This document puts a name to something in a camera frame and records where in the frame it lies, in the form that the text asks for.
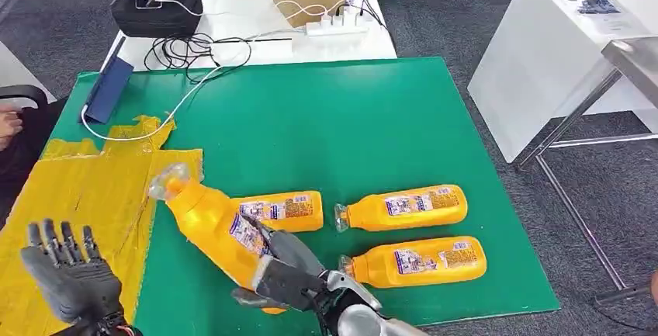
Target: metal frame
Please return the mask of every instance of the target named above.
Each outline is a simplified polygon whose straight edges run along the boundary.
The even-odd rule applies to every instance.
[[[627,286],[622,278],[619,276],[619,273],[615,267],[610,263],[608,256],[605,254],[601,246],[596,240],[596,237],[592,234],[590,228],[587,226],[583,217],[578,213],[578,210],[571,202],[571,199],[566,194],[564,188],[560,185],[557,177],[552,172],[548,163],[542,156],[549,148],[558,148],[558,147],[576,147],[576,146],[586,146],[592,144],[609,144],[616,142],[631,142],[635,140],[652,140],[658,139],[658,134],[656,133],[646,133],[639,135],[629,135],[629,136],[616,136],[616,137],[601,137],[601,138],[588,138],[582,140],[562,140],[558,139],[580,118],[605,92],[607,92],[614,84],[622,77],[622,73],[617,68],[612,68],[608,74],[599,82],[599,84],[592,90],[587,97],[567,116],[562,122],[539,144],[535,147],[530,154],[528,154],[523,160],[518,162],[518,169],[522,170],[532,159],[535,159],[539,163],[539,167],[542,169],[546,177],[551,182],[551,185],[556,190],[558,196],[562,200],[562,203],[566,207],[566,210],[569,212],[569,215],[573,218],[573,221],[576,223],[580,232],[583,233],[583,236],[587,240],[587,243],[590,245],[594,253],[596,254],[598,261],[603,265],[605,271],[607,272],[610,279],[617,287],[617,290],[612,293],[603,293],[596,296],[596,301],[598,303],[609,303],[612,301],[620,300],[622,298],[628,298],[631,296],[636,296],[639,293],[644,293],[647,291],[647,286]]]

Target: paper sheet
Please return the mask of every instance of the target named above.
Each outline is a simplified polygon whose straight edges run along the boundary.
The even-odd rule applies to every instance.
[[[562,0],[585,29],[614,38],[645,36],[649,30],[618,0]]]
[[[114,126],[109,135],[140,136],[160,123],[147,116],[136,120],[134,126]],[[70,221],[78,242],[82,226],[94,229],[101,254],[123,284],[120,300],[126,318],[133,320],[155,211],[147,187],[173,162],[184,162],[193,176],[201,175],[201,150],[160,150],[174,128],[169,123],[146,140],[108,141],[101,152],[91,140],[48,143],[0,231],[1,335],[46,335],[67,327],[52,315],[19,258],[27,224],[46,217],[56,227]]]

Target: robotic hand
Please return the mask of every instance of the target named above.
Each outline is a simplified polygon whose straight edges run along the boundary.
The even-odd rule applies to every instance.
[[[51,219],[43,221],[46,244],[36,223],[31,223],[27,231],[29,247],[20,251],[23,264],[55,316],[73,324],[57,334],[141,335],[123,317],[121,282],[101,257],[89,226],[83,227],[87,260],[68,222],[61,223],[64,244],[57,239]]]
[[[233,297],[250,307],[292,307],[313,311],[322,335],[427,336],[400,320],[384,317],[382,304],[352,277],[326,270],[297,237],[273,230],[250,217],[267,242],[272,256],[264,255],[254,275],[255,291],[236,289]]]

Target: chair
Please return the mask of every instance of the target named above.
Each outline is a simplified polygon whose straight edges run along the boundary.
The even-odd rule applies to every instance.
[[[34,85],[10,85],[0,87],[0,103],[4,99],[27,98],[36,103],[37,108],[48,106],[46,93]]]

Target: charging cable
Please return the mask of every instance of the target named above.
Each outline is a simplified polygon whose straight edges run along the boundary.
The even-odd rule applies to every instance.
[[[171,121],[171,119],[174,118],[174,114],[176,114],[176,111],[178,111],[178,109],[181,108],[181,106],[183,105],[185,100],[189,96],[191,96],[193,92],[195,92],[198,88],[200,88],[201,85],[204,82],[206,82],[206,80],[210,77],[210,75],[214,74],[216,71],[218,71],[222,67],[223,66],[217,66],[211,72],[209,72],[206,76],[203,76],[201,81],[199,81],[199,83],[197,85],[194,85],[194,88],[189,89],[189,92],[187,92],[187,94],[185,94],[183,96],[183,98],[178,103],[178,105],[176,105],[176,107],[171,111],[169,116],[167,116],[167,119],[165,119],[164,122],[156,130],[150,132],[149,134],[144,134],[143,136],[133,137],[133,138],[111,138],[111,137],[106,137],[106,136],[103,136],[101,134],[98,134],[89,126],[89,124],[87,123],[87,118],[85,117],[85,114],[87,113],[87,110],[89,109],[89,105],[82,106],[82,111],[80,112],[80,119],[82,120],[82,124],[85,125],[85,128],[87,128],[89,133],[91,133],[91,134],[93,134],[93,135],[95,135],[98,138],[101,138],[103,140],[113,140],[113,141],[116,141],[116,142],[127,142],[127,141],[130,141],[130,140],[145,140],[148,137],[151,137],[154,134],[156,134],[157,132],[159,132],[160,130],[162,130],[162,128],[164,128],[167,125],[167,123],[169,123]]]
[[[154,0],[154,1],[164,1],[164,2],[174,2],[174,3],[178,3],[178,4],[179,4],[181,7],[183,7],[185,10],[187,10],[188,12],[190,12],[189,9],[187,9],[182,3],[180,3],[180,2],[178,2],[178,1],[176,1],[176,0]],[[297,15],[301,14],[302,12],[305,12],[306,14],[308,14],[308,15],[310,15],[310,16],[322,16],[322,15],[326,15],[326,14],[328,14],[328,12],[330,12],[331,10],[333,10],[334,8],[336,8],[337,6],[339,6],[339,5],[340,5],[342,2],[344,2],[344,1],[345,1],[345,0],[340,0],[339,2],[336,2],[336,3],[335,3],[333,6],[331,6],[329,9],[327,9],[327,8],[324,7],[323,5],[308,5],[308,6],[302,7],[299,3],[294,2],[294,1],[292,1],[292,0],[283,0],[283,1],[279,2],[279,3],[277,3],[276,6],[278,7],[279,4],[281,4],[281,3],[289,2],[289,3],[293,3],[293,4],[295,4],[295,5],[297,5],[297,6],[300,7],[300,10],[299,10],[298,12],[292,14],[291,16],[287,16],[287,17],[286,17],[286,20],[288,20],[288,19],[290,19],[290,18],[292,18],[292,17],[294,17],[294,16],[297,16]],[[312,7],[321,7],[321,8],[324,10],[324,12],[317,13],[317,14],[315,14],[315,13],[311,13],[311,12],[308,12],[307,9],[308,9],[308,8],[312,8]],[[263,35],[265,35],[265,34],[268,34],[268,33],[259,33],[259,34],[256,35],[256,36],[248,37],[248,38],[246,39],[246,42],[247,42],[247,43],[250,43],[250,42],[253,43],[253,42],[255,42],[259,37],[261,37],[261,36],[263,36]],[[230,61],[232,61],[235,57],[237,57],[237,55],[239,55],[239,53],[238,53],[238,54],[235,54],[235,55],[230,59]],[[176,105],[176,107],[171,111],[171,113],[169,113],[169,116],[167,116],[167,119],[165,119],[164,122],[163,122],[163,123],[162,123],[162,124],[156,129],[156,130],[150,132],[149,134],[144,134],[143,136],[132,137],[132,138],[112,138],[112,137],[107,137],[107,136],[103,136],[103,135],[101,135],[101,134],[99,134],[99,133],[96,133],[96,132],[95,132],[95,131],[89,126],[89,123],[87,123],[87,118],[85,117],[85,114],[87,113],[87,110],[89,109],[89,106],[88,106],[88,105],[84,105],[84,106],[82,106],[82,111],[80,112],[80,119],[81,119],[81,121],[82,121],[82,124],[83,124],[83,125],[85,126],[85,128],[87,128],[87,130],[89,131],[89,133],[93,134],[94,136],[96,136],[96,137],[98,137],[98,138],[100,138],[100,139],[102,139],[102,140],[112,140],[112,141],[116,141],[116,142],[127,142],[127,141],[131,141],[131,140],[145,140],[145,139],[147,139],[148,137],[151,137],[151,136],[153,136],[154,134],[156,134],[157,132],[159,132],[160,130],[162,130],[162,128],[164,128],[165,125],[167,125],[167,123],[169,123],[169,122],[174,118],[174,115],[176,114],[176,112],[178,111],[178,109],[181,108],[181,106],[182,106],[183,103],[187,100],[187,98],[189,98],[189,96],[191,96],[193,92],[195,92],[195,91],[197,91],[199,88],[201,88],[201,86],[206,82],[206,80],[208,80],[208,78],[209,78],[212,74],[214,74],[216,71],[219,71],[222,67],[223,67],[223,66],[221,66],[221,65],[220,65],[220,66],[217,66],[217,67],[214,68],[211,72],[209,72],[206,76],[204,76],[204,77],[201,79],[201,81],[199,81],[198,84],[194,85],[194,87],[193,87],[192,89],[190,89],[189,92],[187,92],[187,93],[183,96],[183,98],[180,100],[180,102],[178,102],[178,105]]]
[[[277,2],[277,3],[275,4],[275,7],[278,8],[279,5],[281,5],[281,4],[294,4],[294,5],[297,5],[297,7],[300,8],[300,10],[299,10],[298,12],[292,14],[291,16],[287,17],[286,20],[288,20],[288,19],[290,19],[290,18],[292,18],[292,17],[298,16],[298,15],[301,14],[302,12],[305,12],[305,13],[306,13],[307,15],[309,15],[309,16],[322,16],[322,15],[328,15],[328,13],[329,13],[331,10],[336,9],[337,6],[339,6],[340,4],[342,4],[343,2],[346,2],[346,1],[347,1],[347,0],[339,0],[339,1],[336,2],[333,6],[331,6],[329,9],[327,9],[324,5],[320,5],[320,4],[313,4],[313,5],[308,5],[308,6],[302,6],[302,5],[300,5],[298,2],[295,2],[295,1],[293,1],[293,0],[282,0],[282,1],[279,1],[279,2]],[[230,14],[230,15],[234,15],[234,16],[243,16],[243,15],[241,15],[241,14],[235,14],[235,13],[232,13],[232,12],[202,12],[202,13],[199,14],[199,13],[193,12],[192,10],[188,9],[187,6],[183,5],[182,2],[177,1],[177,0],[153,0],[153,2],[170,2],[170,3],[173,3],[173,4],[177,4],[178,6],[182,7],[185,11],[187,11],[189,14],[191,14],[191,15],[193,15],[193,16],[221,16],[221,15],[223,15],[223,14]],[[322,8],[324,11],[321,12],[321,13],[315,14],[315,13],[309,12],[309,11],[307,10],[307,9],[310,9],[310,8]]]

